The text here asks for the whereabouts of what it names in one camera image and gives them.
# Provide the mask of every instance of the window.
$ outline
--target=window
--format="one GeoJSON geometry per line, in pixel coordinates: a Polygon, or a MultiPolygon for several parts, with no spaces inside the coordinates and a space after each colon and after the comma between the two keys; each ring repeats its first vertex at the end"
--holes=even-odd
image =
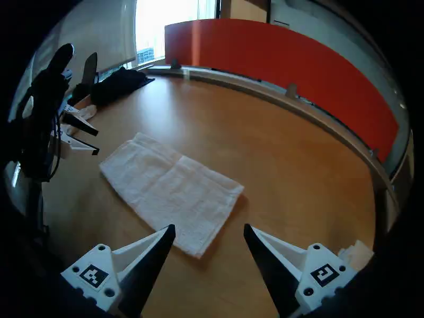
{"type": "Polygon", "coordinates": [[[216,0],[137,0],[137,64],[165,57],[165,26],[215,17],[216,0]]]}

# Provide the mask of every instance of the screw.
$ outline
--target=screw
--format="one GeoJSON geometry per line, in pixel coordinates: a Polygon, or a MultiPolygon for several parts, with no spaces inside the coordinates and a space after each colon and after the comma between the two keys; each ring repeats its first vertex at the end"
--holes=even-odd
{"type": "Polygon", "coordinates": [[[311,296],[314,293],[314,290],[310,287],[305,288],[305,290],[303,291],[303,295],[305,296],[311,296]]]}

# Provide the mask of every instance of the folded towel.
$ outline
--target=folded towel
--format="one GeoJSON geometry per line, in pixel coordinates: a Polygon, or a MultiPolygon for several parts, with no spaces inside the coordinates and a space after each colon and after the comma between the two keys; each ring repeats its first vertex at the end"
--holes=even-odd
{"type": "Polygon", "coordinates": [[[175,246],[200,258],[243,186],[138,133],[100,164],[116,192],[155,231],[175,225],[175,246]]]}

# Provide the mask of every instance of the building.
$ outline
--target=building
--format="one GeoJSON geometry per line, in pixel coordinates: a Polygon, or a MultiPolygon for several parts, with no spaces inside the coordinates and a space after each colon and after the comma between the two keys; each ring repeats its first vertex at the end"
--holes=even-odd
{"type": "Polygon", "coordinates": [[[151,61],[155,58],[153,48],[143,49],[137,52],[137,63],[141,64],[147,61],[151,61]]]}

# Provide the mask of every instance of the wall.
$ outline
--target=wall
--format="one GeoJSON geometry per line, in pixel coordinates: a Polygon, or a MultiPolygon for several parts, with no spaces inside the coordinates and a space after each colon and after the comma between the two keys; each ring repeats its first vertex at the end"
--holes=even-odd
{"type": "Polygon", "coordinates": [[[221,17],[266,22],[266,5],[266,0],[223,0],[221,17]]]}
{"type": "Polygon", "coordinates": [[[401,160],[409,138],[409,121],[400,89],[383,60],[350,25],[323,7],[306,0],[273,0],[271,23],[289,24],[295,32],[310,37],[351,62],[377,88],[392,110],[399,131],[384,167],[391,173],[401,160]]]}

